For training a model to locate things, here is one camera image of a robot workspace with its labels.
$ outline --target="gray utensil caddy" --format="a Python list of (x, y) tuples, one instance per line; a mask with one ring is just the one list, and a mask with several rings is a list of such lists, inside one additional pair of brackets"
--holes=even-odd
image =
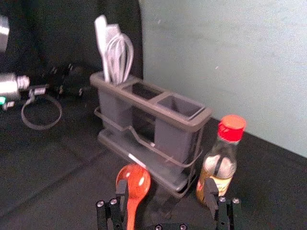
[[(145, 167), (174, 196), (184, 196), (195, 179), (203, 127), (212, 110), (133, 76), (113, 85), (104, 81), (103, 72), (97, 72), (90, 81), (99, 95), (100, 111), (96, 109), (95, 114), (106, 127), (98, 140), (121, 157)], [(134, 129), (133, 108), (154, 117), (149, 119), (154, 140)]]

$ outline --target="green light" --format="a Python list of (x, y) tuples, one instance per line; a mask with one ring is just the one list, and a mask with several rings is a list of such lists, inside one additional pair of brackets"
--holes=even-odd
[(0, 105), (3, 105), (6, 101), (5, 97), (0, 97)]

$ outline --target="orange ladle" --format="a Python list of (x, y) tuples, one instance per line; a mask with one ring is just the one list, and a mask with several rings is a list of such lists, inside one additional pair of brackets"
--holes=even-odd
[(136, 210), (139, 203), (149, 191), (151, 179), (149, 172), (137, 164), (123, 167), (116, 178), (116, 186), (120, 180), (128, 181), (129, 198), (127, 203), (127, 230), (134, 230)]

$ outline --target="light blue wall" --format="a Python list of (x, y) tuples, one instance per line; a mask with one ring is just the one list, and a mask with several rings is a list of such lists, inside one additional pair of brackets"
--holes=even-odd
[(145, 80), (307, 157), (307, 1), (141, 0)]

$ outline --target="spoon handle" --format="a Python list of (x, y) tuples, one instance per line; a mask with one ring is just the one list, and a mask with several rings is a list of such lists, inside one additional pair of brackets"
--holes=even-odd
[(134, 222), (136, 209), (139, 205), (138, 200), (128, 199), (127, 211), (128, 211), (128, 221), (127, 221), (127, 230), (134, 230)]

